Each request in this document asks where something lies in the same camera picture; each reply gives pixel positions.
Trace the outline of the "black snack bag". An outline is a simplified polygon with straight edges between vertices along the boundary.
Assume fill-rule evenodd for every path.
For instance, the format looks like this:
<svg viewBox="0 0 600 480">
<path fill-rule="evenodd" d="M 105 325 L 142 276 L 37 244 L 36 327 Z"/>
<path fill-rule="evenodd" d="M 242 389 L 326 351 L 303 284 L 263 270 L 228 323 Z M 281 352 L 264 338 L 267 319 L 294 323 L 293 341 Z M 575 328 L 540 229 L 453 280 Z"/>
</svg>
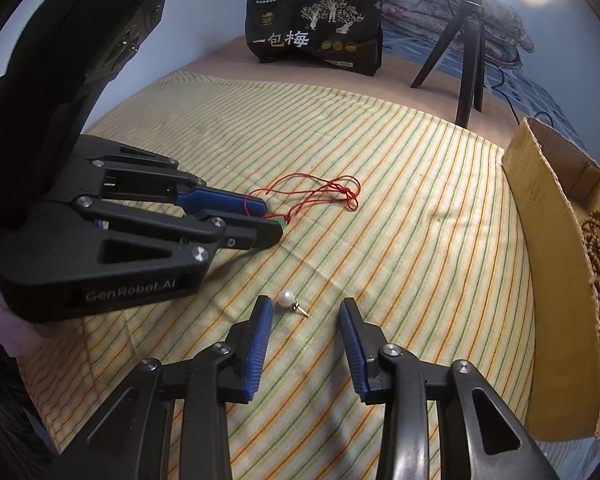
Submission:
<svg viewBox="0 0 600 480">
<path fill-rule="evenodd" d="M 245 38 L 262 63 L 325 63 L 373 76 L 382 63 L 381 0 L 247 0 Z"/>
</svg>

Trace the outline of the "open cardboard box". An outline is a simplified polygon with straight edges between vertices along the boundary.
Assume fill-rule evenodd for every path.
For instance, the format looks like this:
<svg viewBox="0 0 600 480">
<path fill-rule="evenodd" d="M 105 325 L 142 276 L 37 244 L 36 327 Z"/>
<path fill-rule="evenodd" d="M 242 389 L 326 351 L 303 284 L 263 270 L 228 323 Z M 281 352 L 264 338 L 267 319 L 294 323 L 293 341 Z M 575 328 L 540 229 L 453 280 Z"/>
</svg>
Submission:
<svg viewBox="0 0 600 480">
<path fill-rule="evenodd" d="M 535 350 L 526 426 L 548 442 L 600 436 L 600 166 L 524 119 L 502 158 L 532 275 Z"/>
</svg>

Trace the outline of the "red cord jade pendant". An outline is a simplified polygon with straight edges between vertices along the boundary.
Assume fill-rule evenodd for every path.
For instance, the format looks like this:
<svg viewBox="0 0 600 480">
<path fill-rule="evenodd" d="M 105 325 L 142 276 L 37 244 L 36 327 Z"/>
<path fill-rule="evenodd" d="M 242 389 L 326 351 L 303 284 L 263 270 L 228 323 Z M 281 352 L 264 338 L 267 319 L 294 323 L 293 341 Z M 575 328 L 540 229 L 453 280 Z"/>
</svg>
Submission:
<svg viewBox="0 0 600 480">
<path fill-rule="evenodd" d="M 338 204 L 347 211 L 357 211 L 361 192 L 362 182 L 352 174 L 325 178 L 308 172 L 292 172 L 248 192 L 242 200 L 242 212 L 254 217 L 256 214 L 251 211 L 248 200 L 261 195 L 280 195 L 283 197 L 283 204 L 288 200 L 291 200 L 291 204 L 286 210 L 267 212 L 264 218 L 289 224 L 303 211 L 317 205 Z"/>
</svg>

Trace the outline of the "pearl earring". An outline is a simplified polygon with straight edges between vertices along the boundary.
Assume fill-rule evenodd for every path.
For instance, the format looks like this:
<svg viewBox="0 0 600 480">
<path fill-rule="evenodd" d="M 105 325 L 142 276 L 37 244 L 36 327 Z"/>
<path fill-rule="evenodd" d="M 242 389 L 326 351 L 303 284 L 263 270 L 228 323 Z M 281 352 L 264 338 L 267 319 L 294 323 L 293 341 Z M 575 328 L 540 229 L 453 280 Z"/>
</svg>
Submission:
<svg viewBox="0 0 600 480">
<path fill-rule="evenodd" d="M 279 305 L 279 307 L 282 307 L 282 308 L 285 308 L 285 309 L 289 309 L 291 311 L 299 313 L 302 316 L 304 316 L 305 318 L 309 318 L 310 317 L 309 313 L 306 312 L 306 310 L 304 310 L 300 306 L 299 301 L 296 298 L 296 295 L 291 290 L 289 290 L 289 289 L 282 290 L 277 295 L 276 302 Z"/>
</svg>

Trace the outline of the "blue patterned bedsheet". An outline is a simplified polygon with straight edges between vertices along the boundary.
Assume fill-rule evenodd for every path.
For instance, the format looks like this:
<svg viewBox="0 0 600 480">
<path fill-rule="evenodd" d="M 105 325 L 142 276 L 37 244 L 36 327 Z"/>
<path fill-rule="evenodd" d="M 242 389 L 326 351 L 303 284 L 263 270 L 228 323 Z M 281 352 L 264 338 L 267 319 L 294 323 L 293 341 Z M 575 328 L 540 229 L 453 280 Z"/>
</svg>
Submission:
<svg viewBox="0 0 600 480">
<path fill-rule="evenodd" d="M 382 24 L 382 30 L 387 54 L 399 55 L 417 64 L 426 61 L 438 40 L 437 35 L 434 35 L 434 39 L 427 39 L 395 29 L 386 23 Z M 586 152 L 583 140 L 559 104 L 547 90 L 527 77 L 522 70 L 500 67 L 488 61 L 484 85 L 498 99 L 507 102 L 510 108 L 516 108 L 517 115 L 525 114 L 539 118 L 576 144 L 581 151 Z"/>
</svg>

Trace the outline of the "yellow striped cloth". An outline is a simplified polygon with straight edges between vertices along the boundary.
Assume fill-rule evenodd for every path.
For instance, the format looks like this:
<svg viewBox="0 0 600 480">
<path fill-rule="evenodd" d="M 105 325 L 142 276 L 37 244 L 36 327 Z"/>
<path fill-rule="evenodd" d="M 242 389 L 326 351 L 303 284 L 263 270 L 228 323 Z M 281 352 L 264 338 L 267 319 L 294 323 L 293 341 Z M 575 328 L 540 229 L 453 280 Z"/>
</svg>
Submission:
<svg viewBox="0 0 600 480">
<path fill-rule="evenodd" d="M 314 176 L 354 177 L 362 190 L 355 210 L 304 208 L 265 252 L 220 252 L 193 297 L 68 322 L 20 359 L 55 448 L 140 360 L 191 358 L 257 296 L 283 290 L 301 309 L 277 312 L 260 388 L 228 411 L 236 478 L 373 477 L 382 411 L 351 385 L 336 327 L 347 297 L 421 359 L 473 362 L 526 414 L 533 290 L 498 145 L 371 96 L 186 72 L 150 84 L 91 132 L 238 193 L 271 183 L 292 192 Z"/>
</svg>

